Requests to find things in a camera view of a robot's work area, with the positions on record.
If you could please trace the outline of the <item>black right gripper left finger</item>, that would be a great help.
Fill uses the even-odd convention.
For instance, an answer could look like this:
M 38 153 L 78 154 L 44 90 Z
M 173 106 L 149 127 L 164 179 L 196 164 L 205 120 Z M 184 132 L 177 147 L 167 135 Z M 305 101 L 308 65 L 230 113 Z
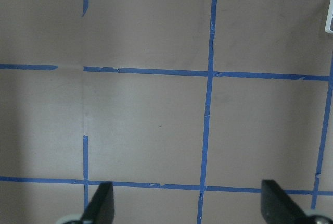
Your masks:
M 112 224 L 114 221 L 114 195 L 112 182 L 101 183 L 81 216 L 82 223 Z

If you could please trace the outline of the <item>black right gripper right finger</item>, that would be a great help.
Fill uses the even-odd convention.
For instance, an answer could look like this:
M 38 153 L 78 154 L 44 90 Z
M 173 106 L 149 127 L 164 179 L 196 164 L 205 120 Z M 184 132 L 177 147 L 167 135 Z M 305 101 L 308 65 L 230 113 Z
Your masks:
M 261 215 L 266 223 L 306 223 L 307 214 L 274 180 L 261 182 Z

